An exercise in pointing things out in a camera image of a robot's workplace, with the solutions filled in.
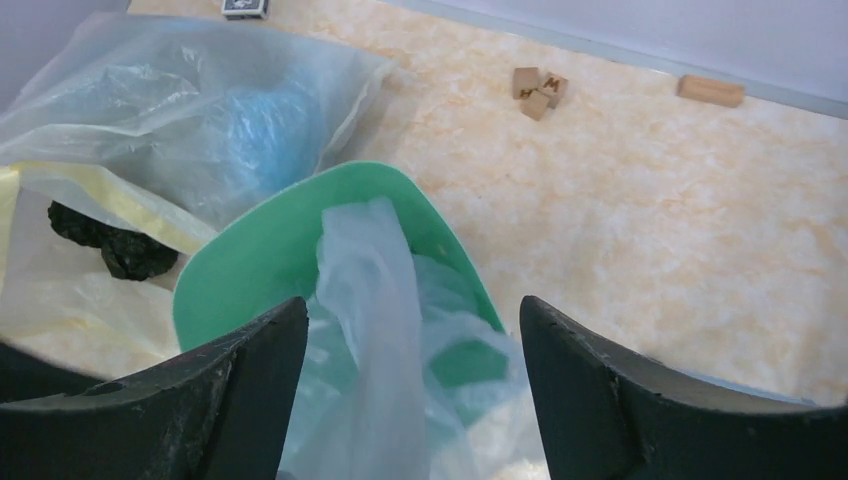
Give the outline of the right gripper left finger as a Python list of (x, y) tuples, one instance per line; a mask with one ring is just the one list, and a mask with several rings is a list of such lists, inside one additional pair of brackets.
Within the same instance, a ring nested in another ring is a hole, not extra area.
[(1, 347), (5, 479), (274, 479), (308, 333), (292, 298), (104, 381)]

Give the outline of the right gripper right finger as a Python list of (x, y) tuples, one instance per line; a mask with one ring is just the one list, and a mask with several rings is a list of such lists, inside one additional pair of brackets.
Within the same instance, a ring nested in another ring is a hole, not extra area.
[(554, 479), (843, 479), (847, 409), (725, 387), (592, 332), (543, 300), (522, 348)]

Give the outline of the green plastic trash bin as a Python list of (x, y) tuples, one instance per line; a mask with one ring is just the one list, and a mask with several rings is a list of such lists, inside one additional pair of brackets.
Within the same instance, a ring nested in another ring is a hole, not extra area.
[(477, 314), (504, 330), (457, 235), (418, 186), (383, 163), (350, 162), (290, 186), (241, 216), (191, 257), (179, 275), (172, 317), (186, 353), (292, 297), (310, 297), (325, 209), (388, 198), (413, 253), (458, 272)]

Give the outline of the light blue plastic bag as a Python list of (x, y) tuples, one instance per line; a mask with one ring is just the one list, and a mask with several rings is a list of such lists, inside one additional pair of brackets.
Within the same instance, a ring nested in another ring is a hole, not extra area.
[(412, 253), (389, 200), (329, 208), (285, 479), (540, 479), (517, 342)]

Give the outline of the clear yellowish plastic bag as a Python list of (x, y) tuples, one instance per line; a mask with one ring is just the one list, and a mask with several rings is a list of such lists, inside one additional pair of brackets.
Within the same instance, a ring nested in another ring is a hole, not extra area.
[[(392, 71), (365, 50), (237, 22), (97, 14), (1, 116), (1, 340), (118, 378), (179, 352), (185, 262), (329, 167)], [(179, 253), (113, 278), (53, 231), (56, 201)]]

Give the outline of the wooden letter cube front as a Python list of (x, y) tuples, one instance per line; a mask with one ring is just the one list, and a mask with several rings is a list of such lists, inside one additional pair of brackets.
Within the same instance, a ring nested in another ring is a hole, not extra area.
[(549, 109), (550, 98), (538, 90), (533, 90), (520, 103), (522, 114), (534, 121), (540, 121)]

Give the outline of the small wooden block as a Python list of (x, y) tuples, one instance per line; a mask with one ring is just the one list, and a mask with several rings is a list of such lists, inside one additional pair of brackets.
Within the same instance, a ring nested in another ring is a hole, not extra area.
[(727, 108), (740, 106), (746, 97), (745, 87), (741, 84), (696, 75), (682, 76), (676, 94), (681, 98)]

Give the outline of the blue playing card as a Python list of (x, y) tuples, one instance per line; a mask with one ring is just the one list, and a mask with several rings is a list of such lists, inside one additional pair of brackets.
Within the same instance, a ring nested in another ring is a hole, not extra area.
[(221, 14), (227, 20), (265, 20), (268, 13), (268, 0), (223, 0), (221, 3)]

